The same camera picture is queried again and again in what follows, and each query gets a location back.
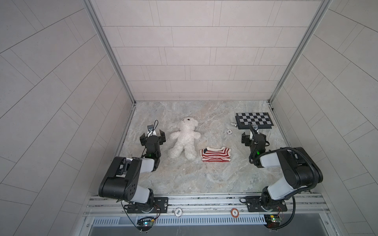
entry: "black mounting plate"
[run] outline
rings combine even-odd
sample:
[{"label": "black mounting plate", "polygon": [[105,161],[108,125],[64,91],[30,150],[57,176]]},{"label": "black mounting plate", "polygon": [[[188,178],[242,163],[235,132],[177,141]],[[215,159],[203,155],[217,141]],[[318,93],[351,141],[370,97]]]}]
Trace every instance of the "black mounting plate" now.
[{"label": "black mounting plate", "polygon": [[[160,213],[167,213],[167,209],[168,209],[168,198],[167,197],[154,197],[153,198],[153,203],[158,205],[160,208]],[[127,210],[127,213],[138,213],[138,214],[143,214],[143,213],[146,213],[146,212],[143,212],[142,210],[140,209],[126,209]],[[156,209],[155,207],[152,208],[152,210],[148,213],[156,213]]]},{"label": "black mounting plate", "polygon": [[[247,196],[244,197],[244,199],[246,200],[245,203],[247,204],[248,212],[269,212],[261,207],[260,196]],[[281,208],[281,211],[287,211],[287,207],[284,200],[279,201],[279,204],[275,206],[271,206],[271,208],[273,208],[272,211],[278,211],[278,207]]]}]

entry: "metal corner post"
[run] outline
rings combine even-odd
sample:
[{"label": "metal corner post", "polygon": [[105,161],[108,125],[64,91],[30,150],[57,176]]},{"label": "metal corner post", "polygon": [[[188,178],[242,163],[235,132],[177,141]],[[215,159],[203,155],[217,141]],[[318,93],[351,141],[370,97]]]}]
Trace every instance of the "metal corner post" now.
[{"label": "metal corner post", "polygon": [[297,63],[300,55],[302,54],[303,50],[305,49],[307,43],[309,42],[311,36],[314,34],[317,26],[319,25],[320,21],[322,20],[325,12],[328,10],[329,4],[332,2],[332,0],[322,0],[320,3],[314,17],[311,20],[310,25],[308,26],[305,34],[302,37],[302,40],[299,42],[298,47],[296,48],[293,56],[291,57],[289,64],[287,65],[285,71],[282,74],[281,79],[278,81],[278,84],[276,88],[274,89],[272,96],[268,99],[269,103],[272,104],[272,102],[276,99],[278,91],[283,86],[285,80],[289,76],[290,72],[294,68],[295,64]]},{"label": "metal corner post", "polygon": [[118,77],[120,78],[124,88],[127,91],[128,96],[130,97],[130,100],[133,104],[135,104],[135,99],[133,97],[133,94],[131,93],[131,90],[126,82],[125,76],[122,73],[121,68],[119,67],[119,64],[116,60],[116,57],[114,55],[114,52],[112,50],[112,47],[109,44],[108,39],[106,38],[104,29],[102,28],[100,21],[98,20],[98,17],[96,15],[95,10],[93,9],[93,5],[90,0],[82,0],[85,10],[88,13],[88,16],[93,24],[94,29],[97,32],[98,37],[100,38],[101,43],[103,44],[106,54],[108,54],[110,63],[114,67],[114,70],[116,71]]}]

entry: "stuffed animal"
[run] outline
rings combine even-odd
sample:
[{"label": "stuffed animal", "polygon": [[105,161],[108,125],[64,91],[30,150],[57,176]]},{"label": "stuffed animal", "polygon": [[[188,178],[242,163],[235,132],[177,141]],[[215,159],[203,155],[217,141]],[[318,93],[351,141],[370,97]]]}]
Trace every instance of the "stuffed animal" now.
[{"label": "stuffed animal", "polygon": [[197,153],[194,148],[194,140],[201,137],[200,133],[194,131],[197,126],[198,121],[192,117],[186,117],[180,121],[178,125],[180,131],[170,134],[171,139],[177,139],[175,146],[168,151],[171,158],[178,157],[184,149],[185,157],[188,160],[195,159]]}]

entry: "checkered board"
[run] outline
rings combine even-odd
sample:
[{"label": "checkered board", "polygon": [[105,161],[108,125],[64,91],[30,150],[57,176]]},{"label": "checkered board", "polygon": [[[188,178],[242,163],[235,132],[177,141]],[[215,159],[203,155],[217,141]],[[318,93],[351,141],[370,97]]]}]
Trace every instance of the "checkered board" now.
[{"label": "checkered board", "polygon": [[248,124],[258,125],[259,129],[271,129],[273,122],[267,112],[236,113],[238,129],[249,130]]}]

